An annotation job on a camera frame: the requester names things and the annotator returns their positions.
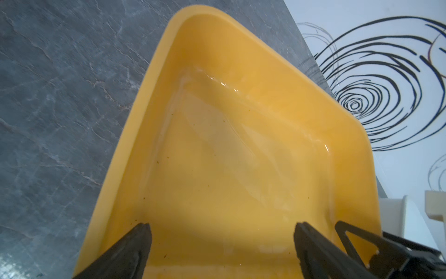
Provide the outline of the yellow plastic storage tray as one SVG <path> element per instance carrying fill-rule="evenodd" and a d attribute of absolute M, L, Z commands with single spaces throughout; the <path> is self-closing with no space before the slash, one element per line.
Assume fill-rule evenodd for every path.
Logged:
<path fill-rule="evenodd" d="M 149 223 L 146 279 L 299 279 L 298 222 L 382 232 L 361 123 L 226 13 L 168 23 L 124 126 L 75 272 Z"/>

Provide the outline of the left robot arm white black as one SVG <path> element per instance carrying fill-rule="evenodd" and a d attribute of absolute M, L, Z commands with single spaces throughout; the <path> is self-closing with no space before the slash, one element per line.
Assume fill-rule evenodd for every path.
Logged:
<path fill-rule="evenodd" d="M 331 220 L 332 200 L 300 193 L 268 202 L 250 189 L 162 190 L 114 211 L 77 279 L 443 279 L 439 251 Z"/>

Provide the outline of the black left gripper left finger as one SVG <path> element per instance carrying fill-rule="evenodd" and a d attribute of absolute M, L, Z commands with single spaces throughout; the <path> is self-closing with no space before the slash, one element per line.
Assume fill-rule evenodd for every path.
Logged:
<path fill-rule="evenodd" d="M 150 225 L 139 223 L 75 278 L 141 279 L 151 245 Z"/>

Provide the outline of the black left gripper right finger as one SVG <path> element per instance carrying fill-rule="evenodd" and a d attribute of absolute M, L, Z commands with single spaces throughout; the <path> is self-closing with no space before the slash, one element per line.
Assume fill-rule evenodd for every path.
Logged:
<path fill-rule="evenodd" d="M 307 222 L 296 224 L 293 239 L 305 279 L 375 278 Z"/>

